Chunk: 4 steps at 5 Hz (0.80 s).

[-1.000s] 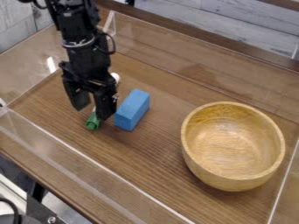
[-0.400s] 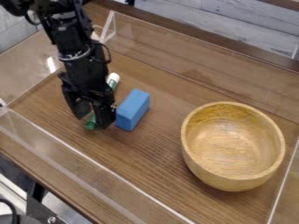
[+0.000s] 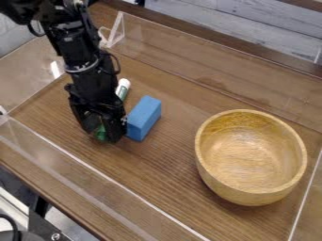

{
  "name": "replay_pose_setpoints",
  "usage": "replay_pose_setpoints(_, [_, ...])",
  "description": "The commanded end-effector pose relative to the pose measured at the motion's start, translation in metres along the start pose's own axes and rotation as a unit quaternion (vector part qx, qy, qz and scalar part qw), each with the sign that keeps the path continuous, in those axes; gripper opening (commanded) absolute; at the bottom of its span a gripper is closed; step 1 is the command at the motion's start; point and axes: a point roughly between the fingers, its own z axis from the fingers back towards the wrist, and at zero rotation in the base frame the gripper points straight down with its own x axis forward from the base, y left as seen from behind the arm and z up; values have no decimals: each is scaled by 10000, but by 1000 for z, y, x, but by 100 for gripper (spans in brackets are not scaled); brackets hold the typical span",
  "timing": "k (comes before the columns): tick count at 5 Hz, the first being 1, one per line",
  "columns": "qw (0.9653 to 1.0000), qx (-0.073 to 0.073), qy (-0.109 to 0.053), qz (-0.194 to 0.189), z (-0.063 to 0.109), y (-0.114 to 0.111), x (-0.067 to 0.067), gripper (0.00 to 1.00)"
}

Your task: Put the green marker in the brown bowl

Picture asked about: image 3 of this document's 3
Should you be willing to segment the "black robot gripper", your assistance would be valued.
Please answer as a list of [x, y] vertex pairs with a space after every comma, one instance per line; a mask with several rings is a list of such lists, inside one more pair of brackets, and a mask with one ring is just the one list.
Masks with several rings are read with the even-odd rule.
[[116, 95], [119, 70], [113, 64], [96, 64], [65, 66], [65, 72], [72, 77], [72, 83], [64, 89], [83, 131], [93, 137], [103, 123], [105, 140], [117, 143], [125, 134], [125, 111]]

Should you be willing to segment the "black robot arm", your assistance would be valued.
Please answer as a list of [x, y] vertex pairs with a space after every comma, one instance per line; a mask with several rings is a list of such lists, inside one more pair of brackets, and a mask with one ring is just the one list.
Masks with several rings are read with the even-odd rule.
[[99, 48], [88, 0], [0, 0], [0, 13], [24, 26], [40, 22], [72, 78], [64, 89], [77, 123], [88, 135], [117, 142], [125, 133], [123, 100], [116, 95], [120, 66]]

